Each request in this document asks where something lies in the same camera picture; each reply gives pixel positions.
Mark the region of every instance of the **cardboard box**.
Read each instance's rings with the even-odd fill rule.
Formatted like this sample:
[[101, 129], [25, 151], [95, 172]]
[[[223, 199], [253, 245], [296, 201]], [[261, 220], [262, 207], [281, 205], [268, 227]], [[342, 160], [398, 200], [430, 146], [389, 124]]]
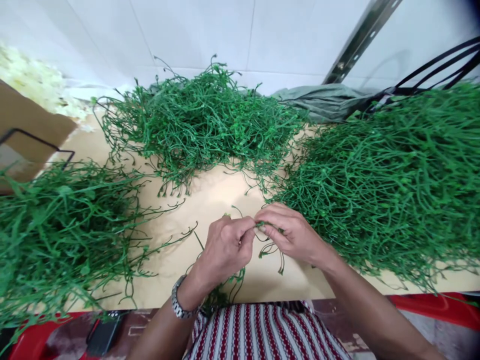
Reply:
[[[27, 182], [43, 169], [77, 124], [52, 114], [0, 80], [0, 169], [19, 182]], [[9, 193], [0, 182], [0, 194]]]

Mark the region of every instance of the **red and white striped clothing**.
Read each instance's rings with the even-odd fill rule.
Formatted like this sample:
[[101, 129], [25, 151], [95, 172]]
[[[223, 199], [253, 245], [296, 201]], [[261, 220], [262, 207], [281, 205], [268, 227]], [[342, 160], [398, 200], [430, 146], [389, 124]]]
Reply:
[[351, 359], [309, 307], [235, 304], [198, 315], [185, 359]]

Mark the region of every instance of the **finger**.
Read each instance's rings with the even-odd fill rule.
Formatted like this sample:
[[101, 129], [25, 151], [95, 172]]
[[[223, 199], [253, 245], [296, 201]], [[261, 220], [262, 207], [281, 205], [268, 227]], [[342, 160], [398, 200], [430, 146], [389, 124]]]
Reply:
[[271, 204], [272, 206], [276, 206], [276, 207], [280, 207], [280, 208], [284, 208], [284, 209], [290, 209], [287, 205], [285, 205], [284, 203], [282, 202], [274, 202], [273, 204]]
[[270, 208], [272, 211], [275, 211], [279, 214], [282, 214], [282, 215], [285, 215], [285, 216], [290, 216], [290, 217], [295, 217], [295, 218], [301, 218], [302, 215], [298, 212], [298, 211], [295, 211], [291, 208], [289, 208], [288, 206], [280, 203], [280, 202], [274, 202], [273, 204], [271, 204], [271, 208]]
[[252, 253], [254, 250], [254, 237], [255, 231], [251, 228], [243, 234], [240, 240], [240, 249], [238, 252], [248, 259], [248, 261], [250, 261], [252, 258]]
[[292, 221], [291, 216], [285, 216], [277, 211], [273, 211], [270, 208], [266, 207], [255, 215], [256, 222], [265, 222], [275, 225], [277, 228], [287, 230], [290, 226], [289, 224]]
[[278, 246], [280, 251], [285, 252], [288, 251], [289, 248], [292, 246], [292, 243], [271, 225], [262, 225], [258, 228], [262, 233], [267, 235], [273, 242]]
[[231, 224], [237, 239], [240, 239], [248, 230], [253, 229], [256, 225], [255, 220], [251, 216], [232, 220]]

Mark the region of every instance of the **red plastic stool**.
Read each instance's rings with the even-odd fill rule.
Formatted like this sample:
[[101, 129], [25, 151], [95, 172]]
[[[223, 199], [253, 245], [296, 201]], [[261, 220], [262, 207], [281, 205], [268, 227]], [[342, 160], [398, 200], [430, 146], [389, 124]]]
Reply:
[[461, 293], [445, 292], [436, 296], [434, 294], [392, 295], [389, 298], [397, 309], [480, 331], [480, 310], [461, 302], [467, 301]]

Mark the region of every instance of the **silver watch band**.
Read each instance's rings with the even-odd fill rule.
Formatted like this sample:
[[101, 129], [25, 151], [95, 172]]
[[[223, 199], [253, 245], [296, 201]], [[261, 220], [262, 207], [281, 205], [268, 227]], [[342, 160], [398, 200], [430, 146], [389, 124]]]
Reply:
[[189, 319], [192, 316], [196, 315], [200, 310], [200, 306], [198, 306], [193, 311], [185, 311], [184, 309], [182, 309], [182, 306], [177, 300], [177, 290], [179, 289], [180, 284], [184, 281], [186, 277], [187, 275], [180, 276], [180, 278], [177, 280], [177, 282], [175, 283], [175, 285], [173, 285], [173, 288], [171, 289], [171, 305], [173, 307], [173, 312], [175, 313], [175, 316], [179, 319]]

